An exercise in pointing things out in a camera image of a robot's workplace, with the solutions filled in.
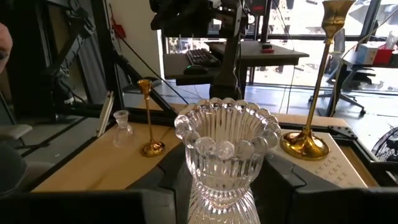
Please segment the floor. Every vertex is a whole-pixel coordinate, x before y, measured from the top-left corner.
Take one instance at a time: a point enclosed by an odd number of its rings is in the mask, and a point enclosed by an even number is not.
[[[209,98],[208,85],[197,86],[175,86],[176,89],[189,103],[197,102],[200,98]],[[161,84],[155,89],[163,95],[169,103],[183,103],[170,87]],[[246,101],[259,104],[272,113],[308,114],[310,105],[308,99],[312,95],[310,90],[271,88],[259,86],[247,86]],[[357,101],[363,103],[367,113],[361,117],[360,109],[350,104],[339,101],[335,117],[343,118],[359,136],[360,141],[368,149],[372,149],[376,141],[390,130],[391,126],[398,125],[398,108],[393,106],[396,97],[381,95],[364,95],[356,93]],[[125,93],[126,106],[135,107],[134,102],[141,102],[140,94]],[[329,99],[319,100],[317,108],[326,108]],[[65,131],[59,137],[50,142],[48,147],[42,147],[25,157],[28,161],[41,161],[57,163],[78,146],[82,145],[90,137],[95,135],[98,119],[71,117],[75,126]],[[26,144],[38,144],[55,133],[65,130],[70,124],[48,124],[42,121],[19,121],[34,125],[34,130],[24,136]]]

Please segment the glass vase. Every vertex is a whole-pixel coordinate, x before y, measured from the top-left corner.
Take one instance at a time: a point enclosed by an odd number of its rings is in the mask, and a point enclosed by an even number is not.
[[[129,124],[129,112],[127,110],[119,110],[113,113],[113,116],[118,123],[113,144],[116,147],[126,147],[131,143],[129,139],[134,137],[134,132]]]
[[[260,223],[249,184],[278,145],[277,119],[257,104],[212,98],[174,121],[193,176],[188,223]]]

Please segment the candlestick base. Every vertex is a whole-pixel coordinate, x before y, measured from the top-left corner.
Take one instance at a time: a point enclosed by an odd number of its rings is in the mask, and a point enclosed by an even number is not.
[[[312,135],[311,130],[284,134],[280,146],[289,155],[307,161],[324,159],[330,151],[322,139]]]
[[[141,154],[145,157],[155,157],[163,154],[165,144],[160,141],[151,141],[141,147]]]

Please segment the white wall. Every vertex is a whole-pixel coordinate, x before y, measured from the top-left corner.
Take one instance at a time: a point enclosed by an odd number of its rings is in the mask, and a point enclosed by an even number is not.
[[[158,75],[164,77],[160,31],[150,29],[154,16],[148,0],[112,0],[116,23],[123,26],[127,43]],[[127,46],[119,40],[123,55],[143,77],[156,77]]]

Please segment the gold candlestick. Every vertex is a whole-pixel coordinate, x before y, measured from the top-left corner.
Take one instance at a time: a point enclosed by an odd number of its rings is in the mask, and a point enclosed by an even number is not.
[[[333,43],[335,34],[344,27],[348,10],[354,2],[355,1],[352,0],[332,0],[322,2],[325,9],[325,15],[322,20],[322,29],[326,34],[326,43],[323,50],[317,83],[313,92],[313,100],[310,113],[308,114],[307,123],[301,133],[287,133],[280,139],[281,148],[293,157],[314,161],[325,158],[329,153],[329,147],[326,143],[322,139],[312,135],[311,122],[317,105],[317,99],[321,87],[322,76],[325,72],[325,65],[330,45]]]
[[[147,117],[148,117],[149,136],[150,136],[149,142],[141,147],[141,154],[146,157],[159,156],[165,151],[165,144],[162,143],[161,141],[155,141],[154,135],[152,133],[152,125],[150,123],[150,110],[149,110],[149,93],[152,88],[152,81],[139,80],[138,85],[139,88],[141,89],[141,93],[144,94],[145,104],[147,107]]]

